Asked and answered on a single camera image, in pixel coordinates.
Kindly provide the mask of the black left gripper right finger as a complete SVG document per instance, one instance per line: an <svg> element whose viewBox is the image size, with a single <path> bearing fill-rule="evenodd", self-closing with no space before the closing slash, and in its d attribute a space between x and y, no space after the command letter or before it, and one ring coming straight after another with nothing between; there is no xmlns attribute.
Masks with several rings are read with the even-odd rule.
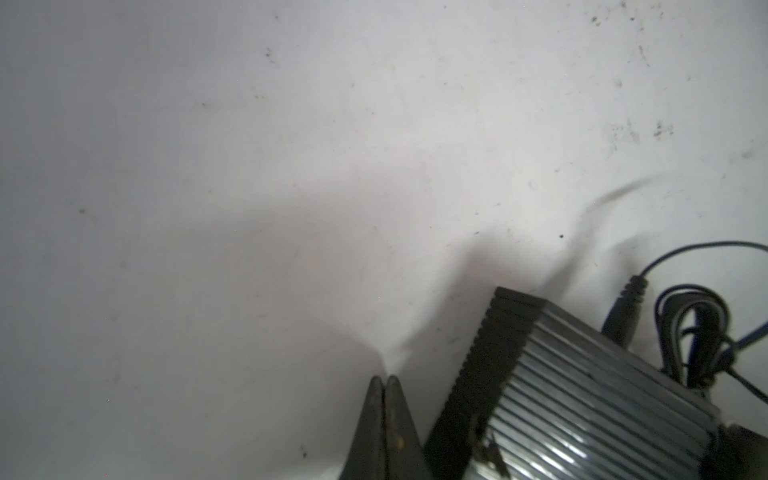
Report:
<svg viewBox="0 0 768 480"><path fill-rule="evenodd" d="M432 479L401 382L396 376L387 379L383 400L387 479Z"/></svg>

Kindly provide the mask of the black power adapter with cord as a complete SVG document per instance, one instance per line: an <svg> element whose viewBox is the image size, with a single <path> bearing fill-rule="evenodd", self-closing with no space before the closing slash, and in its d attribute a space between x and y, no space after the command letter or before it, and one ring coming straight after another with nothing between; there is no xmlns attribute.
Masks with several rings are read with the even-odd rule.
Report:
<svg viewBox="0 0 768 480"><path fill-rule="evenodd" d="M629 352L639 325L649 271L631 277L609 311L600 335ZM719 378L728 375L759 400L767 397L765 383L744 378L738 363L744 353L767 339L765 326L740 338L731 334L731 311L714 290L678 284L663 290L653 306L664 376L700 395L719 412L718 430L698 479L763 479L767 475L767 439L735 422L725 420L711 400Z"/></svg>

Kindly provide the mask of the black network switch box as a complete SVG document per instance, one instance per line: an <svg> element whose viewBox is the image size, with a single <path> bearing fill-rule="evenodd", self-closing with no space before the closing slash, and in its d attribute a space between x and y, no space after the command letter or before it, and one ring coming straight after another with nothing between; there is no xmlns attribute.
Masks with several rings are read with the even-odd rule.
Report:
<svg viewBox="0 0 768 480"><path fill-rule="evenodd" d="M570 313L498 288L424 455L437 479L698 479L718 423Z"/></svg>

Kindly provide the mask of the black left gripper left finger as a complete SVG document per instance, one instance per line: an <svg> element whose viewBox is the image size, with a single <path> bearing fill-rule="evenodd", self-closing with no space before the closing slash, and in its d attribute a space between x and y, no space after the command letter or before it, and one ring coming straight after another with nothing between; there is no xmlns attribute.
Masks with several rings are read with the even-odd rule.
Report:
<svg viewBox="0 0 768 480"><path fill-rule="evenodd" d="M384 384L380 376L369 383L341 480L386 478Z"/></svg>

